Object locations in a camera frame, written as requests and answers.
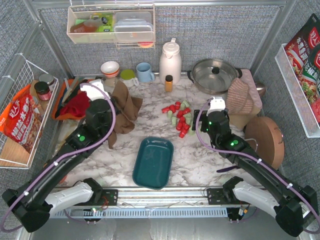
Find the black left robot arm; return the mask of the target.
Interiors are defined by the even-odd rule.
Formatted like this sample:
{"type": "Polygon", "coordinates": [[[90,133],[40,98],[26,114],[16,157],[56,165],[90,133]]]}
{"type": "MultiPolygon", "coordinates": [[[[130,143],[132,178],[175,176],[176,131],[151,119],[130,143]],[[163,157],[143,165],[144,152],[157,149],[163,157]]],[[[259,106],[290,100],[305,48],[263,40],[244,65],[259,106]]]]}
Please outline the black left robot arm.
{"type": "Polygon", "coordinates": [[[116,113],[115,104],[109,97],[92,101],[85,112],[85,123],[67,137],[65,144],[37,177],[2,194],[8,212],[15,215],[27,232],[40,229],[55,212],[80,203],[96,204],[100,201],[103,188],[92,178],[82,180],[61,197],[49,199],[49,194],[72,169],[108,139],[115,127],[116,113]]]}

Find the red cloth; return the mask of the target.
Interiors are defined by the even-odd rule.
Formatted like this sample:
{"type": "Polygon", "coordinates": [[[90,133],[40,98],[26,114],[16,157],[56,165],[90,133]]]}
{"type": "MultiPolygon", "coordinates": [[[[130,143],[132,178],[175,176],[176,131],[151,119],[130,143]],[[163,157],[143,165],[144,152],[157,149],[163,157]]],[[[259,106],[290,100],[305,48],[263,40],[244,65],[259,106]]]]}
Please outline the red cloth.
{"type": "Polygon", "coordinates": [[[86,110],[90,106],[90,98],[84,91],[79,92],[61,110],[58,120],[80,120],[85,117],[86,110]]]}

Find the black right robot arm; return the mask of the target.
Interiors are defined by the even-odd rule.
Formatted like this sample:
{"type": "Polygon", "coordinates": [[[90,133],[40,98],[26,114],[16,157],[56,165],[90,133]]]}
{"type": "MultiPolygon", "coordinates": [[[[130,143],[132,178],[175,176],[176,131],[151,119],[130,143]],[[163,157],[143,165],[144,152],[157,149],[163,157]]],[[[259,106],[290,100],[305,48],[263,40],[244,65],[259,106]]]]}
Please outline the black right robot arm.
{"type": "Polygon", "coordinates": [[[280,228],[292,237],[302,232],[319,234],[319,230],[307,229],[313,221],[320,220],[316,191],[284,177],[260,158],[243,138],[232,133],[227,110],[196,109],[192,130],[197,135],[207,133],[209,144],[199,139],[206,148],[245,170],[264,187],[261,190],[240,177],[233,177],[223,185],[228,201],[237,199],[256,206],[275,218],[280,228]]]}

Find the pink striped towel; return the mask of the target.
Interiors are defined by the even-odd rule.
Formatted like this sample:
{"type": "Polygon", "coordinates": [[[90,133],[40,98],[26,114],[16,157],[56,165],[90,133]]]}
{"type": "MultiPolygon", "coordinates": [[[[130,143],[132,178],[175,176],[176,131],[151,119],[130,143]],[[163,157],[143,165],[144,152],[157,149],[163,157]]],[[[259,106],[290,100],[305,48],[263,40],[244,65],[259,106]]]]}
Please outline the pink striped towel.
{"type": "Polygon", "coordinates": [[[253,100],[250,95],[250,86],[240,78],[231,83],[226,98],[226,108],[232,115],[248,115],[253,110],[253,100]]]}

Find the brown cloth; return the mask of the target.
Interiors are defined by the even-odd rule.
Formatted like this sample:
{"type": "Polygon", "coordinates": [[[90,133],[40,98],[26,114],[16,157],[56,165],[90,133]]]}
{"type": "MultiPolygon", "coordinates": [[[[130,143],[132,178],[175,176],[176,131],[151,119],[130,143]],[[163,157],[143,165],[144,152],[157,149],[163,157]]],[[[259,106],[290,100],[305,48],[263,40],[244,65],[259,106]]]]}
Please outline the brown cloth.
{"type": "Polygon", "coordinates": [[[127,86],[120,80],[116,83],[112,92],[112,99],[115,102],[117,114],[114,129],[107,139],[109,149],[113,149],[117,141],[117,134],[124,135],[134,130],[134,121],[137,120],[143,104],[143,99],[131,96],[127,86]]]}

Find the teal storage basket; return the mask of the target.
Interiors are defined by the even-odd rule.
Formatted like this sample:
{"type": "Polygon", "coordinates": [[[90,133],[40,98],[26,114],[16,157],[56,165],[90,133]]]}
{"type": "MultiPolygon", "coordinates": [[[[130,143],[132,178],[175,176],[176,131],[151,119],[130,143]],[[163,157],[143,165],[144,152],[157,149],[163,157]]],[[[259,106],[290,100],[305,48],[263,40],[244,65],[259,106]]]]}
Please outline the teal storage basket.
{"type": "Polygon", "coordinates": [[[142,140],[132,172],[133,182],[152,190],[163,189],[169,181],[174,146],[160,137],[142,140]]]}

